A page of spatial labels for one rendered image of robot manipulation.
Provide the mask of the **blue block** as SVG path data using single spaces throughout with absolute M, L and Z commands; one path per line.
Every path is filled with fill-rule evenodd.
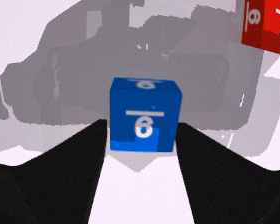
M 175 80 L 115 77 L 109 89 L 109 149 L 173 153 L 181 100 Z

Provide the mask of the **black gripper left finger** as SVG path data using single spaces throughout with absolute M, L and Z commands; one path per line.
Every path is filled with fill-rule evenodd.
M 0 164 L 0 210 L 27 224 L 88 224 L 107 144 L 107 120 L 20 165 Z

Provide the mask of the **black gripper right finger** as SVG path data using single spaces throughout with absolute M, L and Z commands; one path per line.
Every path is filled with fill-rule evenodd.
M 262 168 L 185 121 L 177 161 L 195 224 L 265 224 L 280 205 L 280 171 Z

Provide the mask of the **red block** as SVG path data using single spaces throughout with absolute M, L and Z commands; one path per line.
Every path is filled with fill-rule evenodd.
M 245 0 L 241 44 L 280 55 L 280 0 Z

